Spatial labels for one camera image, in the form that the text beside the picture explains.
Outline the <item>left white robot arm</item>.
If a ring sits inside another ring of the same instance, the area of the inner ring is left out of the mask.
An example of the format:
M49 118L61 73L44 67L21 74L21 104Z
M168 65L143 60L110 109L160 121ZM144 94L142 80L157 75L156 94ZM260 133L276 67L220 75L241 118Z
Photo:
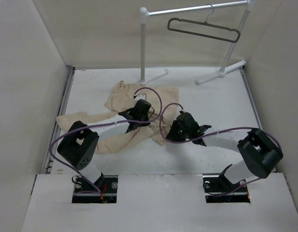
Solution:
M150 125L150 108L149 102L140 99L134 107L104 120L101 127L96 123L76 121L68 130L68 135L59 143L57 152L87 179L86 187L91 192L99 192L103 187L104 175L91 161L98 142Z

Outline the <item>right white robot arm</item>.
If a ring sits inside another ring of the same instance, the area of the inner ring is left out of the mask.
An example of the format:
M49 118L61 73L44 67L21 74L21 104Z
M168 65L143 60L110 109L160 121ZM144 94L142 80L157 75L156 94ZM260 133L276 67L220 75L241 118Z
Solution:
M211 125L200 126L184 111L173 121L165 139L176 144L190 141L196 145L219 147L241 155L242 161L228 165L219 174L219 195L236 191L242 181L252 176L266 179L283 158L281 147L261 129L216 130Z

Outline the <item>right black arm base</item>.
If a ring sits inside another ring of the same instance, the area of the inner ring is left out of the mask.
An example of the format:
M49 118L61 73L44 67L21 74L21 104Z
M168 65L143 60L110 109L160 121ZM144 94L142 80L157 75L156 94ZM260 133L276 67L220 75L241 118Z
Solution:
M203 178L206 203L250 203L247 187L240 184L222 183L217 176Z

